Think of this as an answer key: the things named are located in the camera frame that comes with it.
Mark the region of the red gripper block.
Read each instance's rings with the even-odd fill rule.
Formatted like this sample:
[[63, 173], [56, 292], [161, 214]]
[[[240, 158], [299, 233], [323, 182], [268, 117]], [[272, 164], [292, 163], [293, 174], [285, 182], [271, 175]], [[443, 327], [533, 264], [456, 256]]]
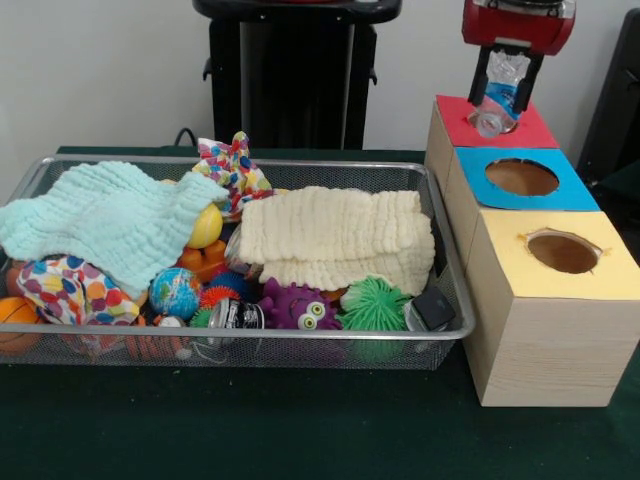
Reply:
[[462, 35], [467, 44], [482, 46], [468, 102], [480, 105], [488, 85], [487, 67], [494, 45], [524, 48], [529, 64], [519, 81], [512, 111], [527, 110], [543, 55], [554, 56], [567, 43], [576, 19], [575, 1], [464, 2]]

